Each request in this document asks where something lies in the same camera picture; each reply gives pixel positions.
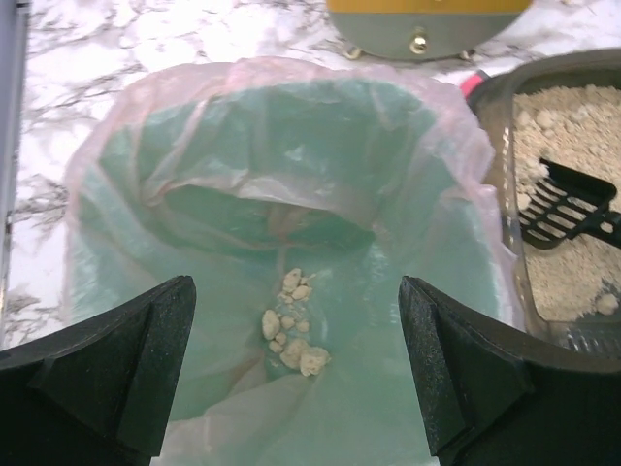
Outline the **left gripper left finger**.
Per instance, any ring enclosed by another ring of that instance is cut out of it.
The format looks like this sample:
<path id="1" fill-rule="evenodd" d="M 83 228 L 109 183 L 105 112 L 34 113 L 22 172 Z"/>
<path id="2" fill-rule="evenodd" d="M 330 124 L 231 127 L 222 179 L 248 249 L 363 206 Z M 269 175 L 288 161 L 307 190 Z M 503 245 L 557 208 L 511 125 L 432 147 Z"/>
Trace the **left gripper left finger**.
<path id="1" fill-rule="evenodd" d="M 4 465 L 148 465 L 159 455 L 196 287 L 170 279 L 1 353 Z"/>

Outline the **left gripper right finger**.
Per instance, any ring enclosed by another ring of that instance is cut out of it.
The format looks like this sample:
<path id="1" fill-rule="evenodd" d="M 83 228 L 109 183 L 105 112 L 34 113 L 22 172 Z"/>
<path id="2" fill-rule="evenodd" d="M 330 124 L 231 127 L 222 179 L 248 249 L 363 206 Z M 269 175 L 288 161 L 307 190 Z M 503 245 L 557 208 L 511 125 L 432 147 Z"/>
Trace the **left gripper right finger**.
<path id="1" fill-rule="evenodd" d="M 399 311 L 442 465 L 617 465 L 620 363 L 564 349 L 404 277 Z"/>

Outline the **clumped litter lump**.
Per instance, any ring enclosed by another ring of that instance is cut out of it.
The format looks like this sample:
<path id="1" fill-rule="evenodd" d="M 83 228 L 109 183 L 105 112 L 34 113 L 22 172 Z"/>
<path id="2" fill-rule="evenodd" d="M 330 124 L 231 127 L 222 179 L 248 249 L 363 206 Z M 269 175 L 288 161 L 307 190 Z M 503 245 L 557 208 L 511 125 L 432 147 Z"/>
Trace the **clumped litter lump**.
<path id="1" fill-rule="evenodd" d="M 330 352 L 311 338 L 311 281 L 301 268 L 286 272 L 280 282 L 276 303 L 261 316 L 261 335 L 267 349 L 267 366 L 278 373 L 318 376 L 331 361 Z"/>

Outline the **black slotted litter scoop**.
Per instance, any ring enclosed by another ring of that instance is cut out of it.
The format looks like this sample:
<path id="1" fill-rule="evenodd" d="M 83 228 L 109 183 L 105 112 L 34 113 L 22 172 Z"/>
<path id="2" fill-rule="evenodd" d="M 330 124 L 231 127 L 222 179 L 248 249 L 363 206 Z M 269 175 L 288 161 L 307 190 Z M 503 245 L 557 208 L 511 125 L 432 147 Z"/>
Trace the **black slotted litter scoop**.
<path id="1" fill-rule="evenodd" d="M 547 176 L 520 213 L 522 239 L 539 250 L 588 235 L 620 247 L 620 214 L 611 209 L 613 183 L 542 158 Z"/>

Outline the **dark litter box tray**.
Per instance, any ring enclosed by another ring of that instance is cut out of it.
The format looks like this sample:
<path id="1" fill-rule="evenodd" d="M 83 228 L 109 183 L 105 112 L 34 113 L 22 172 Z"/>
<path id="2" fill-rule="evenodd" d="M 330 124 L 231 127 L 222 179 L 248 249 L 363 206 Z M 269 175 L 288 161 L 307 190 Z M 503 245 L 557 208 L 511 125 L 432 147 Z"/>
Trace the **dark litter box tray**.
<path id="1" fill-rule="evenodd" d="M 463 83 L 468 105 L 496 152 L 487 179 L 498 192 L 503 240 L 516 254 L 514 281 L 521 306 L 518 323 L 530 335 L 582 353 L 617 359 L 620 318 L 586 316 L 549 320 L 537 310 L 527 272 L 524 246 L 552 250 L 581 235 L 613 247 L 620 245 L 620 215 L 610 208 L 614 184 L 546 161 L 548 174 L 536 185 L 529 207 L 519 210 L 513 147 L 513 98 L 552 87 L 588 84 L 619 87 L 620 51 L 591 50 L 553 56 L 490 78 L 482 72 Z"/>

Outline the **round three-drawer storage box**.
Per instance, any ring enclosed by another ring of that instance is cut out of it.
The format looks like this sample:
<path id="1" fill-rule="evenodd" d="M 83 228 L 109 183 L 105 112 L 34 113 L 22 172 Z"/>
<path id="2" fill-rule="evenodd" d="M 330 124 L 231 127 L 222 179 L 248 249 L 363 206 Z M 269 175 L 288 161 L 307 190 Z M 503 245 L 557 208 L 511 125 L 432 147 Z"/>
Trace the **round three-drawer storage box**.
<path id="1" fill-rule="evenodd" d="M 510 27 L 530 0 L 329 0 L 346 55 L 429 61 L 473 51 Z"/>

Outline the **small pink object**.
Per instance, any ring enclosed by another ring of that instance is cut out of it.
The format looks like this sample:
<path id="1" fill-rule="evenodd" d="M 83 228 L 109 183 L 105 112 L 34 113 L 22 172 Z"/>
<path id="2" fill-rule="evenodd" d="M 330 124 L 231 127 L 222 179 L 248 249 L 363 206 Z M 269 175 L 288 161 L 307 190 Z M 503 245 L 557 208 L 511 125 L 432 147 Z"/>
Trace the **small pink object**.
<path id="1" fill-rule="evenodd" d="M 475 71 L 460 84 L 460 90 L 467 101 L 476 100 L 485 93 L 491 77 L 483 70 Z"/>

